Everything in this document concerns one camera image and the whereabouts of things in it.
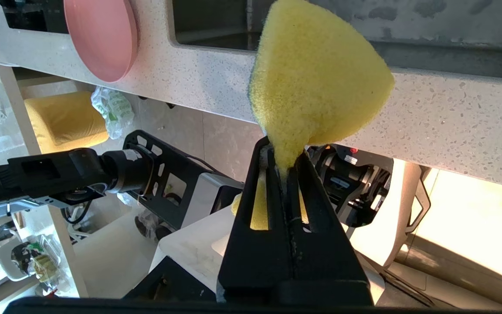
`sponge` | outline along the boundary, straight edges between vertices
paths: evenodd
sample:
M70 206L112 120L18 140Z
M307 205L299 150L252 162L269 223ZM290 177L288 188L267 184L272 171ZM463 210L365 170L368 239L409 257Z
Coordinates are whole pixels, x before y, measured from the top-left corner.
M231 213L233 213L234 216L241 202L241 194L242 193L235 195L234 201L231 203ZM299 209L301 209L301 221L303 223L309 223L301 191L299 191ZM255 203L253 204L250 228L253 230L268 230L267 175L265 171L261 171L257 179L257 190L255 191Z
M366 125L393 85L371 44L338 16L305 0L271 6L249 99L282 177L305 145L334 143Z

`plate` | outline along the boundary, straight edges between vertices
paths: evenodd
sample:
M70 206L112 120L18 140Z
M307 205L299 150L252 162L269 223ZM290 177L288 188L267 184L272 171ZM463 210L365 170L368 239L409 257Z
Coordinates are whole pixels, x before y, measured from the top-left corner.
M78 56L104 82L122 79L137 55L137 26L127 0L64 0Z

